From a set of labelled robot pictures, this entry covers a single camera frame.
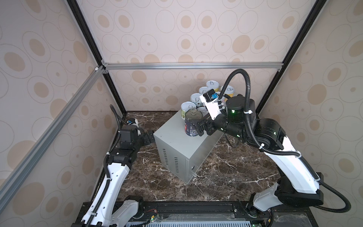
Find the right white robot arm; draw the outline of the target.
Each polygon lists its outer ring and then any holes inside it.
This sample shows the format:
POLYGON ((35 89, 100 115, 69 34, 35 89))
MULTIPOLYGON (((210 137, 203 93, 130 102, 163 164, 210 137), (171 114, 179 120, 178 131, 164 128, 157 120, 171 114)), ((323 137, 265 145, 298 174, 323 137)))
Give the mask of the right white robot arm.
POLYGON ((246 70, 233 71, 222 90, 210 89, 200 96, 208 114, 193 123, 199 135, 221 131, 239 142, 257 148, 277 165, 280 178, 270 188, 253 193, 245 205, 252 218, 279 205, 293 208, 315 207, 331 213, 351 210, 350 201, 326 184, 296 150, 280 124, 273 119, 260 119, 251 99, 251 81, 246 70))

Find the green label can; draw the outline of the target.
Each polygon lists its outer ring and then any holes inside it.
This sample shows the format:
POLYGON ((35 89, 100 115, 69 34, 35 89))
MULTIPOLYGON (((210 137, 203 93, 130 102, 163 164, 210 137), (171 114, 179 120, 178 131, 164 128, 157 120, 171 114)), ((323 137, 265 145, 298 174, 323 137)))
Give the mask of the green label can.
POLYGON ((187 101, 187 102, 182 103, 181 104, 181 117, 182 117, 182 119, 183 120, 185 119, 186 113, 189 110, 196 109, 196 108, 197 108, 196 104, 191 102, 191 101, 187 101))

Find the light blue bear can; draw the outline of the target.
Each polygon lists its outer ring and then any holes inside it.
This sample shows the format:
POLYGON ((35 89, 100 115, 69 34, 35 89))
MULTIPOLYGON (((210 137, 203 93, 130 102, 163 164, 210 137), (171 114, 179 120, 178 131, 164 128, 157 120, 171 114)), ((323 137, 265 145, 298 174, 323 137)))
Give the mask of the light blue bear can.
POLYGON ((211 90, 211 88, 209 88, 209 87, 201 87, 201 88, 199 88, 199 93, 200 93, 200 94, 205 94, 205 93, 207 93, 209 90, 211 90))

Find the black red label can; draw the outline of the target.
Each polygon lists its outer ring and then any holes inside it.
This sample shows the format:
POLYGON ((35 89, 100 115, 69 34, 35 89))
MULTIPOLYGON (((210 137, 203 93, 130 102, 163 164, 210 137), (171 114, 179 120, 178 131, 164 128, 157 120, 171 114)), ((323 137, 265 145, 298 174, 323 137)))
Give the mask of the black red label can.
POLYGON ((197 109, 190 109, 185 114, 185 133, 190 137, 198 136, 198 122, 203 118, 203 114, 197 109))

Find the yellow fruit label can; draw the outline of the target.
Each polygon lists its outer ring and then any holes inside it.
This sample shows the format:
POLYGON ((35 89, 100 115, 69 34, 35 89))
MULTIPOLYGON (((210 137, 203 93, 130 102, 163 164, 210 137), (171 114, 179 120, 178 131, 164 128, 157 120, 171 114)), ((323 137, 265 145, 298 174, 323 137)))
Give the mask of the yellow fruit label can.
POLYGON ((206 82, 206 86, 208 88, 210 88, 210 89, 215 90, 216 92, 219 91, 219 87, 220 87, 219 83, 217 81, 215 81, 215 80, 209 80, 209 81, 207 81, 206 82))

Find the teal brown label can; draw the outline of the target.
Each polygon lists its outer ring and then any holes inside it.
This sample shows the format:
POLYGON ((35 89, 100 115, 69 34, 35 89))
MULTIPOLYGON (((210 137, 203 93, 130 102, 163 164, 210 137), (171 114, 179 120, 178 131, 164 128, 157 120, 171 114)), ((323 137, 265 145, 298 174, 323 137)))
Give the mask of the teal brown label can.
POLYGON ((200 96, 201 93, 194 93, 191 95, 191 102, 193 102, 197 108, 203 106, 200 96))

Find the yellow orange label can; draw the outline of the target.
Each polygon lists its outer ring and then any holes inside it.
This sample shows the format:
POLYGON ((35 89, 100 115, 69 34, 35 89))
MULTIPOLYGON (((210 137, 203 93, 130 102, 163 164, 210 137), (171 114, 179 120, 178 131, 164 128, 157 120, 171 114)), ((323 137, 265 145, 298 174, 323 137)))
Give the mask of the yellow orange label can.
POLYGON ((232 86, 228 85, 226 87, 226 90, 225 90, 224 94, 228 95, 229 97, 233 97, 234 92, 235 92, 235 89, 232 86))

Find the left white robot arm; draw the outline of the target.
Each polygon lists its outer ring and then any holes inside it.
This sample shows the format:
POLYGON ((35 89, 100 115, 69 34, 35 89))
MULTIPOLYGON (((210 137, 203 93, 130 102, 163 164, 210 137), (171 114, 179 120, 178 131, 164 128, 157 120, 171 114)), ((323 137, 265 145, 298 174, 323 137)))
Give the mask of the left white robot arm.
POLYGON ((110 105, 118 128, 116 139, 106 153, 103 163, 105 176, 97 195, 83 217, 74 227, 124 227, 130 219, 144 215, 144 200, 129 196, 115 208, 119 191, 143 146, 155 142, 153 130, 144 131, 135 118, 123 120, 110 105))

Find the purple white label can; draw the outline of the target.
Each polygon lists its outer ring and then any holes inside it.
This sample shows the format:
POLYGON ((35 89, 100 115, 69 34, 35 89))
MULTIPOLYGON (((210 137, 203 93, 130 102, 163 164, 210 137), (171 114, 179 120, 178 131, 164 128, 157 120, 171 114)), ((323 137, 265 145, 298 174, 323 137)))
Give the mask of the purple white label can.
POLYGON ((207 108, 205 108, 205 107, 198 107, 197 110, 200 111, 203 114, 203 116, 205 116, 209 113, 207 108))

